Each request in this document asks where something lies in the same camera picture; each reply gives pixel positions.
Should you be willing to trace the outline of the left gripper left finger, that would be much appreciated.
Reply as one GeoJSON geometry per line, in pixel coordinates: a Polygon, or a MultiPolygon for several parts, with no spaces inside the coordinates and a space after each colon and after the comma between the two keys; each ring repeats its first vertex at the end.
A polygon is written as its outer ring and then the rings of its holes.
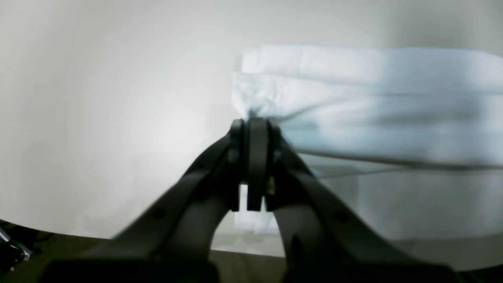
{"type": "Polygon", "coordinates": [[[214,233],[239,210],[246,123],[237,119],[181,179],[106,245],[86,254],[105,272],[215,272],[208,259],[214,233]]]}

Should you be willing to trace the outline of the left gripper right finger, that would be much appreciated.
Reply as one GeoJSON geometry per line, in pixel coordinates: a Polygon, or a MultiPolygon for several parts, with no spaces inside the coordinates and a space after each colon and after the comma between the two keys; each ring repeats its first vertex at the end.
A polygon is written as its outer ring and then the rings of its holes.
{"type": "Polygon", "coordinates": [[[323,186],[263,118],[248,122],[248,209],[274,213],[288,276],[447,276],[374,233],[323,186]]]}

